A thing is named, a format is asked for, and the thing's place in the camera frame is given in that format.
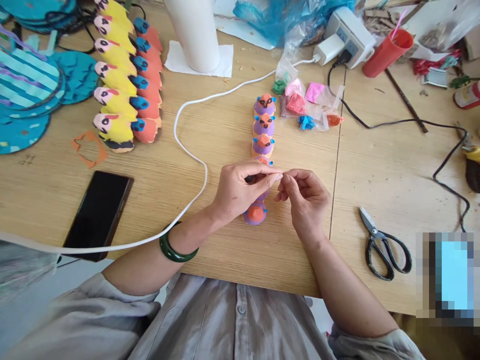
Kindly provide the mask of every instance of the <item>glue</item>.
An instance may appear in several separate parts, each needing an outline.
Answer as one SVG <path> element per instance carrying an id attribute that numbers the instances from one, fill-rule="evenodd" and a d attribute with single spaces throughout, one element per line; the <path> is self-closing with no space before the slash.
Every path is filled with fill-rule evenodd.
<path id="1" fill-rule="evenodd" d="M 453 94 L 453 101 L 464 110 L 480 105 L 480 81 L 459 89 Z"/>
<path id="2" fill-rule="evenodd" d="M 165 0 L 165 6 L 188 66 L 199 73 L 215 70 L 220 49 L 212 1 Z"/>

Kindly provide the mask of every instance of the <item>red plastic cup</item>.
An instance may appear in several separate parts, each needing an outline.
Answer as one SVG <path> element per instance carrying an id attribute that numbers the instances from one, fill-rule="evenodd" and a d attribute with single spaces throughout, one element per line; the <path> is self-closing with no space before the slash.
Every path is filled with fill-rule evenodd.
<path id="1" fill-rule="evenodd" d="M 375 78 L 413 46 L 414 38 L 408 31 L 399 28 L 392 39 L 393 32 L 392 30 L 388 34 L 372 57 L 361 68 L 367 77 Z"/>

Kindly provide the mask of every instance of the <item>bracelet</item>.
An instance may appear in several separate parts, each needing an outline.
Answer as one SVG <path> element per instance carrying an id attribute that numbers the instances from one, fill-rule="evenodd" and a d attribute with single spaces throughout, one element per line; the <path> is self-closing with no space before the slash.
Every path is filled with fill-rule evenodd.
<path id="1" fill-rule="evenodd" d="M 180 224 L 181 221 L 177 221 L 174 227 Z M 189 260 L 192 260 L 195 255 L 197 255 L 199 248 L 197 248 L 194 252 L 183 255 L 181 253 L 176 252 L 175 250 L 172 249 L 169 243 L 169 232 L 167 231 L 164 233 L 162 236 L 160 236 L 159 242 L 160 242 L 160 249 L 161 252 L 167 257 L 167 259 L 175 262 L 175 263 L 186 263 Z"/>

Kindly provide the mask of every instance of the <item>black phone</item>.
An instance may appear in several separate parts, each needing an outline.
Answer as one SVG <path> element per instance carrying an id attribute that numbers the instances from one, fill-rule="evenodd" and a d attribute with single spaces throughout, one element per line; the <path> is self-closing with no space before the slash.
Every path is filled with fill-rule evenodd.
<path id="1" fill-rule="evenodd" d="M 134 180 L 110 172 L 95 171 L 66 236 L 64 248 L 109 246 Z M 73 254 L 75 258 L 98 262 L 106 252 Z"/>

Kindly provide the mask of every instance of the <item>egg carton caterpillar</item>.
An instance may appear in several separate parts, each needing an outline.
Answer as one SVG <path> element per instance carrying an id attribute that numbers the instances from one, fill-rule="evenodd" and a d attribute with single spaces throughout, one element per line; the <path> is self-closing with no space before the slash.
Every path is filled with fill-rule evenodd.
<path id="1" fill-rule="evenodd" d="M 276 99 L 270 94 L 264 94 L 256 99 L 253 106 L 251 157 L 269 166 L 273 164 L 273 161 L 270 161 L 270 156 L 275 143 L 272 138 L 275 132 L 275 102 Z M 243 220 L 247 224 L 259 225 L 265 220 L 268 210 L 264 200 L 269 193 L 270 189 L 260 195 L 242 214 Z"/>
<path id="2" fill-rule="evenodd" d="M 116 153 L 133 150 L 134 138 L 152 143 L 161 127 L 163 64 L 158 31 L 137 18 L 134 24 L 127 10 L 114 0 L 95 0 L 99 15 L 93 23 L 103 36 L 95 48 L 104 61 L 95 72 L 105 87 L 94 96 L 102 105 L 93 121 L 99 137 Z M 136 39 L 129 34 L 135 32 Z"/>

